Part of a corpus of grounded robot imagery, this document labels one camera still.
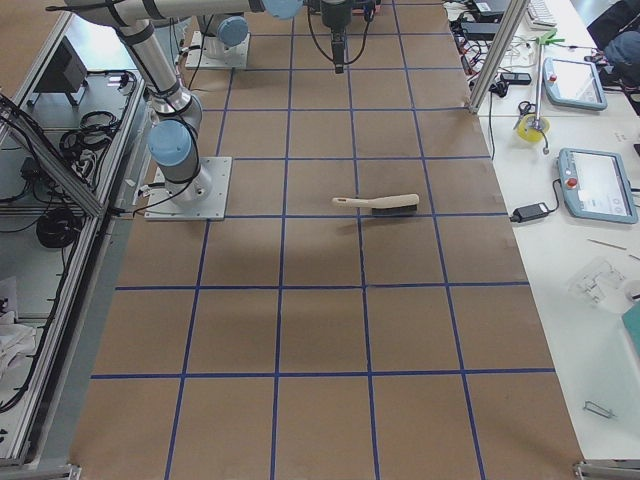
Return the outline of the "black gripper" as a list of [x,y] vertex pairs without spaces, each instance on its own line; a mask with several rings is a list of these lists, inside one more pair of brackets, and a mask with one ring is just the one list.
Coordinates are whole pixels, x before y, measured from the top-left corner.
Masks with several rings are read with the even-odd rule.
[[332,63],[336,74],[345,67],[346,28],[352,19],[353,2],[349,0],[321,0],[320,14],[325,27],[331,30]]

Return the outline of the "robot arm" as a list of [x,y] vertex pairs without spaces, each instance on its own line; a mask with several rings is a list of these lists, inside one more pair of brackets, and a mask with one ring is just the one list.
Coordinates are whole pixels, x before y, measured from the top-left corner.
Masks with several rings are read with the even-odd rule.
[[201,15],[196,19],[204,56],[210,61],[230,66],[242,53],[241,45],[249,38],[244,13]]
[[66,1],[62,6],[48,6],[53,11],[69,11],[97,25],[116,32],[132,57],[151,94],[151,106],[160,120],[185,119],[192,110],[197,116],[202,108],[191,107],[192,94],[183,86],[175,67],[164,55],[154,35],[153,20],[181,16],[208,16],[216,19],[244,12],[268,12],[280,19],[290,19],[306,6],[317,8],[323,24],[331,29],[332,63],[336,72],[344,71],[346,28],[351,22],[352,1]]

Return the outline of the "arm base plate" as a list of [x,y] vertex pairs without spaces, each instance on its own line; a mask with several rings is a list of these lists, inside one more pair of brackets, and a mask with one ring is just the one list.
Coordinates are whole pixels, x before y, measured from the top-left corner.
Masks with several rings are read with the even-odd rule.
[[229,183],[232,172],[231,157],[201,157],[200,173],[190,186],[179,195],[182,186],[166,183],[159,167],[154,181],[163,183],[150,193],[150,208],[144,217],[150,221],[191,221],[225,218]]
[[201,69],[246,69],[250,34],[236,46],[227,46],[216,38],[207,37],[201,50],[202,35],[195,31],[187,52],[185,66],[189,70]]

